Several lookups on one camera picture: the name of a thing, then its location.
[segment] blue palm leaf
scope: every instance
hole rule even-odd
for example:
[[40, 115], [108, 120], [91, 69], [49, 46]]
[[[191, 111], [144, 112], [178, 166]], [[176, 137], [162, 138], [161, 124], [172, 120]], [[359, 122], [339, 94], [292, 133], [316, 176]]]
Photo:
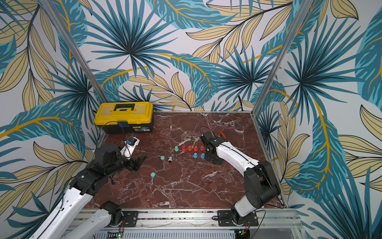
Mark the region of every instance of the blue palm leaf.
[[99, 107], [99, 103], [95, 100], [91, 94], [92, 85], [89, 83], [87, 77], [83, 73], [82, 69], [78, 66], [77, 61], [69, 62], [69, 68], [66, 69], [62, 64], [61, 66], [66, 72], [56, 69], [59, 76], [53, 72], [48, 71], [52, 77], [56, 80], [52, 80], [54, 83], [64, 86], [66, 89], [49, 89], [48, 91], [63, 93], [51, 100], [51, 102], [57, 102], [57, 104], [66, 103], [72, 110], [78, 119], [81, 119], [84, 115], [85, 126], [88, 128], [87, 122], [93, 121], [96, 110]]
[[361, 81], [361, 79], [357, 77], [344, 76], [344, 74], [355, 72], [357, 69], [336, 71], [336, 67], [346, 64], [357, 57], [356, 54], [339, 60], [339, 58], [346, 54], [362, 38], [362, 34], [360, 34], [352, 40], [353, 36], [356, 35], [358, 28], [351, 31], [355, 24], [355, 22], [353, 22], [349, 27], [343, 29], [345, 24], [346, 20], [343, 21], [339, 27], [334, 29], [334, 26], [336, 25], [336, 21], [334, 21], [329, 29], [325, 31], [327, 27], [326, 18], [320, 34], [318, 34], [319, 29], [317, 24], [311, 43], [309, 41], [309, 36], [305, 35], [305, 53], [303, 53], [301, 45], [297, 46], [298, 55], [291, 52], [294, 59], [294, 65], [288, 62], [290, 70], [285, 71], [292, 77], [292, 79], [298, 82], [298, 86], [293, 91], [287, 102], [293, 100], [293, 103], [297, 106], [297, 110], [295, 111], [293, 117], [296, 116], [299, 111], [301, 112], [300, 123], [304, 118], [304, 109], [306, 110], [309, 122], [309, 109], [315, 109], [314, 101], [320, 105], [323, 105], [321, 104], [319, 96], [342, 102], [341, 100], [331, 96], [331, 94], [327, 93], [326, 90], [357, 94], [352, 91], [328, 85], [328, 83]]
[[141, 1], [139, 9], [137, 1], [133, 1], [132, 14], [130, 14], [129, 1], [125, 2], [125, 12], [123, 12], [120, 0], [116, 0], [117, 12], [115, 12], [114, 8], [107, 0], [106, 3], [109, 13], [107, 13], [99, 3], [94, 0], [93, 2], [101, 11], [102, 16], [89, 8], [88, 10], [105, 29], [97, 24], [85, 21], [88, 26], [101, 33], [96, 34], [87, 32], [87, 34], [102, 41], [102, 43], [86, 43], [108, 48], [108, 50], [93, 51], [105, 54], [98, 59], [126, 56], [126, 58], [130, 58], [131, 60], [135, 76], [137, 75], [138, 68], [143, 71], [147, 78], [149, 78], [149, 75], [145, 67], [147, 67], [153, 75], [153, 68], [163, 72], [158, 65], [167, 66], [163, 63], [164, 60], [167, 61], [167, 58], [163, 57], [161, 54], [171, 54], [171, 52], [160, 48], [172, 40], [168, 42], [160, 42], [160, 40], [171, 34], [173, 31], [159, 36], [157, 35], [171, 24], [171, 22], [159, 25], [162, 22], [162, 19], [160, 19], [149, 28], [148, 25], [154, 12], [151, 12], [148, 17], [144, 19], [144, 1]]
[[256, 116], [256, 120], [259, 125], [261, 135], [265, 141], [268, 153], [271, 157], [272, 155], [276, 154], [276, 149], [272, 141], [271, 133], [281, 127], [281, 126], [275, 126], [279, 117], [280, 117], [280, 114], [278, 114], [277, 111], [273, 112], [273, 106], [271, 107], [270, 110], [269, 110], [269, 107], [267, 107], [263, 113], [258, 114]]
[[223, 91], [218, 99], [228, 94], [225, 99], [226, 101], [232, 96], [234, 96], [234, 101], [239, 96], [241, 96], [242, 99], [247, 98], [248, 101], [252, 94], [254, 84], [264, 83], [273, 62], [270, 62], [272, 60], [270, 57], [268, 57], [265, 61], [263, 61], [264, 57], [260, 57], [260, 59], [256, 62], [253, 50], [250, 61], [248, 61], [247, 53], [245, 51], [243, 60], [241, 59], [236, 47], [234, 50], [235, 57], [229, 53], [235, 63], [234, 65], [219, 55], [223, 62], [225, 62], [228, 66], [217, 65], [216, 68], [216, 70], [221, 73], [220, 79], [216, 83], [216, 86], [219, 87], [220, 91]]

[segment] cable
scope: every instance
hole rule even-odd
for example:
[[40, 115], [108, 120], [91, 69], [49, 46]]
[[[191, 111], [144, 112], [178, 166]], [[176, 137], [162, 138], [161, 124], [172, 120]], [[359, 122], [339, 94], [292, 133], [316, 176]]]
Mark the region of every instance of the cable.
[[250, 239], [252, 239], [252, 238], [253, 238], [253, 237], [256, 235], [257, 231], [259, 230], [259, 228], [260, 228], [260, 226], [261, 226], [261, 224], [262, 224], [262, 221], [264, 220], [265, 214], [267, 213], [267, 211], [266, 211], [266, 210], [259, 210], [259, 211], [264, 211], [264, 216], [263, 216], [263, 218], [262, 218], [261, 222], [259, 223], [259, 226], [257, 227], [257, 229], [256, 229], [255, 233], [254, 233], [254, 234], [251, 236], [251, 238], [250, 238]]
[[109, 122], [105, 123], [105, 124], [101, 127], [101, 129], [99, 130], [98, 135], [97, 135], [97, 145], [98, 145], [99, 136], [100, 136], [100, 134], [101, 134], [101, 131], [102, 131], [103, 127], [104, 127], [105, 125], [111, 123], [111, 122], [115, 122], [115, 123], [117, 123], [117, 124], [119, 124], [119, 125], [121, 126], [121, 128], [122, 128], [122, 138], [123, 138], [123, 141], [125, 141], [125, 131], [123, 130], [123, 126], [121, 125], [120, 122], [118, 122], [118, 121], [113, 121], [113, 120], [112, 120], [112, 121], [109, 121]]
[[225, 146], [223, 144], [220, 144], [219, 146], [224, 146], [232, 151], [234, 151], [235, 153], [237, 153], [238, 155], [240, 155], [241, 157], [243, 157], [246, 161], [248, 161], [251, 165], [253, 165], [254, 167], [258, 168], [258, 170], [261, 172], [261, 174], [264, 176], [264, 178], [267, 180], [269, 186], [270, 186], [270, 189], [272, 190], [272, 192], [275, 194], [276, 198], [278, 199], [278, 201], [280, 202], [281, 205], [284, 205], [281, 200], [278, 198], [278, 195], [276, 194], [276, 192], [273, 190], [273, 187], [272, 187], [272, 184], [270, 183], [270, 181], [268, 180], [267, 176], [265, 176], [265, 174], [263, 173], [263, 171], [261, 170], [261, 168], [257, 165], [254, 165], [251, 161], [249, 161], [246, 157], [244, 157], [243, 155], [241, 155], [241, 153], [239, 153], [238, 151], [228, 147], [228, 146]]
[[199, 132], [200, 132], [200, 134], [202, 134], [202, 127], [205, 127], [205, 128], [207, 128], [207, 129], [209, 129], [209, 130], [212, 132], [212, 134], [214, 135], [214, 138], [216, 138], [215, 133], [212, 131], [212, 129], [210, 129], [209, 127], [204, 126], [204, 125], [200, 126], [200, 128], [199, 128]]

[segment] wall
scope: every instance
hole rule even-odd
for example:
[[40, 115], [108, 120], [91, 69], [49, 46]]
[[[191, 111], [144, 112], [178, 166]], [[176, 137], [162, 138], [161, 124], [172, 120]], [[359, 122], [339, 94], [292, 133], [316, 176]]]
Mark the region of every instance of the wall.
[[314, 9], [257, 122], [309, 238], [380, 238], [382, 3], [316, 0]]
[[[98, 133], [92, 86], [38, 2], [20, 3], [0, 1], [0, 238], [29, 238], [91, 159]], [[81, 46], [83, 7], [55, 3]]]

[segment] red marble tabletop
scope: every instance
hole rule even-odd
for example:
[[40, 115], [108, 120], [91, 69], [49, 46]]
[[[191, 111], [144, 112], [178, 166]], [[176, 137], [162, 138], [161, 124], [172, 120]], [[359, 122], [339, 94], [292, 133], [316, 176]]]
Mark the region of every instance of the red marble tabletop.
[[[249, 113], [154, 113], [152, 133], [133, 133], [140, 139], [133, 157], [147, 159], [138, 172], [126, 169], [103, 186], [85, 206], [97, 208], [111, 200], [123, 208], [229, 208], [244, 195], [244, 179], [230, 164], [213, 165], [202, 160], [201, 151], [194, 159], [194, 150], [182, 152], [181, 147], [200, 148], [200, 126], [221, 130], [227, 139], [245, 154], [265, 160], [251, 115]], [[122, 135], [108, 135], [105, 143], [123, 145]]]

